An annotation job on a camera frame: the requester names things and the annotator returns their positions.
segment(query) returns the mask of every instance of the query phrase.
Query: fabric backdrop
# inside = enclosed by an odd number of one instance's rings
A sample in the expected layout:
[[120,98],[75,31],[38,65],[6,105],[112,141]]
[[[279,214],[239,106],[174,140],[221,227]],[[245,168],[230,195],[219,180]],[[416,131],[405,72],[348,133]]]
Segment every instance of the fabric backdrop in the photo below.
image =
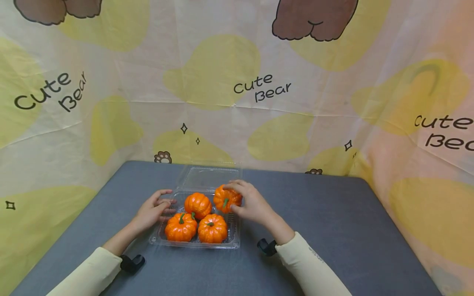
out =
[[145,160],[362,177],[439,289],[473,296],[473,15],[471,0],[2,1],[0,295]]

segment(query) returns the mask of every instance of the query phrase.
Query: bear illustration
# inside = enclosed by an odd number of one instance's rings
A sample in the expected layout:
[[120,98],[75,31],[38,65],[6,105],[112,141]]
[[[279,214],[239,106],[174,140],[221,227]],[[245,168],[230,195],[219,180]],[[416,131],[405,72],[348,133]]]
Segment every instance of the bear illustration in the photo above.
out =
[[358,0],[280,0],[273,21],[273,35],[300,40],[311,35],[317,41],[341,37],[357,8]]
[[59,25],[66,14],[93,18],[100,14],[102,0],[13,0],[21,15],[42,25]]
[[158,154],[155,155],[155,162],[159,163],[172,163],[171,155],[168,151],[158,151]]

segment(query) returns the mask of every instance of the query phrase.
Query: orange pumpkin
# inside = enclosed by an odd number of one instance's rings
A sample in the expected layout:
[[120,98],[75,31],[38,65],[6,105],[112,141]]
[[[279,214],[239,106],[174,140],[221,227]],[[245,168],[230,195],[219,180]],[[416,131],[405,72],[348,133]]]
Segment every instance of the orange pumpkin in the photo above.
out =
[[224,217],[210,214],[199,222],[198,236],[201,242],[221,243],[227,238],[227,223]]
[[184,201],[184,210],[196,219],[201,220],[209,215],[212,210],[212,204],[209,198],[202,193],[195,192],[188,196]]
[[176,213],[168,220],[164,234],[166,234],[166,239],[169,241],[189,242],[196,234],[197,227],[198,223],[191,214]]
[[233,189],[223,189],[223,187],[224,185],[221,185],[216,189],[214,204],[219,211],[228,213],[231,205],[242,205],[242,195]]

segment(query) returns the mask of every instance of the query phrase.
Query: table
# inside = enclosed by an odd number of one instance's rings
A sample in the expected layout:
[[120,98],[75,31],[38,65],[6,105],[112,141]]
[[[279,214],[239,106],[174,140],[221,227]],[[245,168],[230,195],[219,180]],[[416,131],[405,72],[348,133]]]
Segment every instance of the table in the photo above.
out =
[[[129,161],[87,205],[12,296],[45,295],[125,226],[157,189],[174,188],[182,165]],[[367,183],[358,178],[244,170],[274,210],[298,231],[353,296],[440,296],[435,284]],[[146,263],[121,272],[106,296],[303,295],[278,256],[256,243],[269,233],[241,223],[237,250],[155,246],[150,233],[126,254]]]

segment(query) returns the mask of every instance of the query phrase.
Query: cream sleeve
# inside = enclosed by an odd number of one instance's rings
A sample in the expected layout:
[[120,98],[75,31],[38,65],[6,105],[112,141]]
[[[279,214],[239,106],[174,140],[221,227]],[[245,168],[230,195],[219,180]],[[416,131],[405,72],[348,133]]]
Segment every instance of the cream sleeve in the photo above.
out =
[[275,248],[306,296],[351,296],[337,275],[298,232],[291,241]]
[[47,296],[98,296],[120,271],[122,258],[97,248]]

